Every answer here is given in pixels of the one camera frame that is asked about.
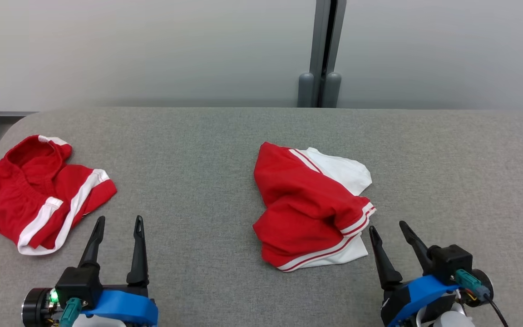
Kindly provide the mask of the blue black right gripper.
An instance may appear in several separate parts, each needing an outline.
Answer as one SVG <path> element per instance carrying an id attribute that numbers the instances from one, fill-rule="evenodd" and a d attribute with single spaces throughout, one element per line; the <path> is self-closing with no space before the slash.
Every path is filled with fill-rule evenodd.
<path id="1" fill-rule="evenodd" d="M 382 238 L 375 226 L 369 227 L 380 287 L 382 290 L 394 290 L 385 296 L 380 308 L 380 316 L 386 327 L 413 327 L 415 323 L 423 323 L 423 320 L 416 318 L 416 315 L 422 315 L 423 309 L 429 310 L 432 306 L 437 306 L 439 299 L 449 292 L 460 291 L 462 294 L 459 301 L 456 300 L 455 295 L 449 299 L 452 303 L 469 307 L 483 306 L 493 300 L 491 281 L 479 269 L 474 269 L 472 272 L 457 270 L 449 278 L 450 284 L 444 284 L 438 278 L 429 275 L 432 273 L 433 264 L 428 257 L 428 247 L 406 221 L 400 221 L 399 227 L 406 242 L 413 248 L 423 269 L 423 275 L 426 276 L 402 285 L 403 277 L 390 262 L 383 248 Z"/>

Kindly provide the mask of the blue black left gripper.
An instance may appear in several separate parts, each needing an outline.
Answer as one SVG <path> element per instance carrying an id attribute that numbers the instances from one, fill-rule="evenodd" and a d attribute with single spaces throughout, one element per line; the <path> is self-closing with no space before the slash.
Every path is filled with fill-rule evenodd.
<path id="1" fill-rule="evenodd" d="M 82 257 L 79 268 L 97 266 L 99 245 L 104 237 L 105 217 L 96 220 L 95 226 Z M 133 229 L 133 258 L 127 274 L 129 286 L 149 284 L 147 244 L 143 217 L 138 215 Z M 21 321 L 25 327 L 156 327 L 158 307 L 148 297 L 123 292 L 104 290 L 94 309 L 80 305 L 60 305 L 55 288 L 33 288 L 21 305 Z"/>

